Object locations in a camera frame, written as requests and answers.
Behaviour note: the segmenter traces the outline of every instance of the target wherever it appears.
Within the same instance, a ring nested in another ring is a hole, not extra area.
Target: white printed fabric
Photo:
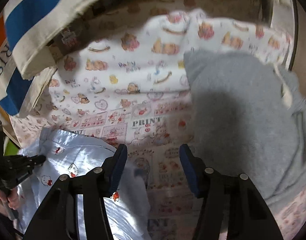
[[[291,38],[259,25],[208,18],[201,9],[170,11],[156,3],[135,13],[131,23],[129,9],[91,20],[94,36],[101,29],[99,39],[60,60],[32,115],[12,117],[12,125],[23,147],[51,125],[115,147],[125,143],[129,159],[146,172],[152,239],[190,239],[201,202],[189,191],[178,157],[183,143],[194,151],[184,52],[247,51],[281,63]]]

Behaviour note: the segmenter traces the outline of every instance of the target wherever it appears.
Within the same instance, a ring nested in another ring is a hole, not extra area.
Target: red cartoon character
[[[111,196],[111,198],[115,201],[119,201],[120,199],[120,195],[118,194],[118,192],[114,192],[113,195]]]
[[[59,155],[61,152],[63,152],[63,150],[64,150],[64,148],[63,147],[58,147],[58,148],[56,148],[56,150],[55,150],[55,155]]]
[[[51,177],[50,176],[41,176],[41,182],[44,186],[52,186],[52,180],[51,180]]]
[[[142,110],[140,110],[139,111],[139,115],[143,115],[143,114],[145,114],[145,112],[147,111],[147,109],[146,108],[144,108],[144,109],[142,109]]]

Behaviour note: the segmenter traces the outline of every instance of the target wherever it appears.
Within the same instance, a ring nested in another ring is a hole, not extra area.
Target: finger
[[[15,187],[14,189],[11,190],[10,195],[8,196],[9,202],[13,202],[19,198],[19,195],[17,194],[17,188]]]
[[[20,202],[19,201],[16,201],[16,202],[10,202],[9,203],[9,207],[12,208],[12,209],[18,209],[20,207]]]
[[[0,190],[0,200],[2,200],[3,202],[7,202],[7,198],[6,195],[3,191]]]

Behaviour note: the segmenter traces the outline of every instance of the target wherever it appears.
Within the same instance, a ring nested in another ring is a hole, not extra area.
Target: fabric pile
[[[277,66],[293,39],[259,24],[259,0],[51,1],[10,0],[4,11],[0,55],[12,57],[0,62],[31,98],[9,112],[12,125],[22,153],[48,158],[22,185],[23,229],[60,174],[83,175],[125,143],[128,163],[106,200],[114,237],[191,239],[201,202],[178,157],[188,143],[219,172],[247,173],[284,238],[296,234],[306,220],[306,100]]]
[[[27,156],[46,156],[43,166],[35,168],[34,174],[21,184],[21,229],[26,230],[43,198],[61,174],[71,178],[84,175],[94,167],[101,166],[106,158],[113,156],[115,150],[113,146],[93,137],[44,128],[40,139],[19,152]],[[112,198],[104,198],[115,239],[150,240],[147,231],[150,206],[141,173],[134,164],[127,162],[117,192]],[[77,214],[80,239],[86,240],[83,195],[78,195]]]
[[[306,185],[306,99],[295,74],[242,53],[188,52],[184,65],[195,155],[222,174],[246,173],[277,213]]]

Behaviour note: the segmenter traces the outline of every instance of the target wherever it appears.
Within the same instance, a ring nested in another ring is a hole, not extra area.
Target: gray fleece blanket
[[[222,174],[246,173],[272,213],[306,185],[306,99],[294,73],[249,54],[184,54],[195,112],[195,156]],[[282,101],[284,84],[292,104]]]

